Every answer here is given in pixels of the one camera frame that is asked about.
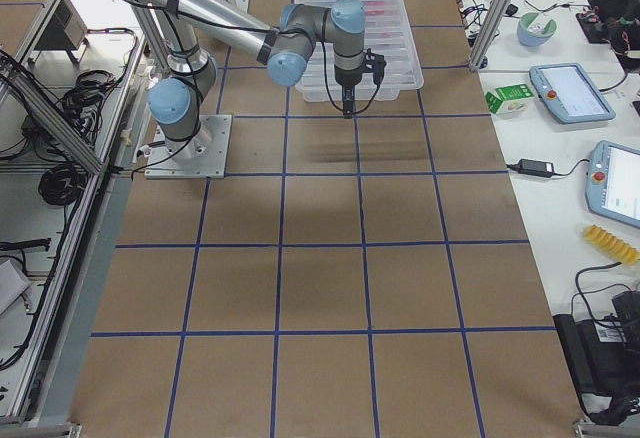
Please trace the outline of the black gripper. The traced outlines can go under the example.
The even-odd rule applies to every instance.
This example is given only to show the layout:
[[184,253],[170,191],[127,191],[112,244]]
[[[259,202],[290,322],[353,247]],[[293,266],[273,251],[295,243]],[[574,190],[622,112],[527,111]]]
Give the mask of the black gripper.
[[364,72],[364,65],[353,69],[334,66],[335,81],[342,87],[342,115],[345,119],[350,119],[356,112],[355,87],[362,81]]

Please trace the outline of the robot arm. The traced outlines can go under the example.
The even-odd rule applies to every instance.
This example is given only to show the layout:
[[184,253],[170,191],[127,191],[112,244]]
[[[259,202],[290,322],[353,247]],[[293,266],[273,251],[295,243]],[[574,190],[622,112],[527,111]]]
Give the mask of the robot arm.
[[215,83],[216,70],[213,58],[199,45],[196,29],[255,58],[283,87],[299,82],[316,45],[332,44],[335,80],[342,88],[338,108],[346,118],[356,113],[355,88],[368,70],[365,9],[359,0],[338,0],[329,8],[292,4],[283,10],[277,27],[226,0],[129,3],[153,10],[167,40],[170,76],[152,89],[149,106],[172,159],[197,157],[211,142],[199,113]]

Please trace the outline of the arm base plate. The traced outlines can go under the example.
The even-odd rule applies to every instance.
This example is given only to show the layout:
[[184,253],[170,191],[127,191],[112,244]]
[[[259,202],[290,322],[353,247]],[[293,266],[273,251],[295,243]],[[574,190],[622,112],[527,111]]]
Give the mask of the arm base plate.
[[157,125],[154,140],[162,145],[146,154],[151,165],[144,169],[149,179],[199,179],[225,177],[231,136],[232,115],[201,115],[199,133],[182,149],[165,139]]

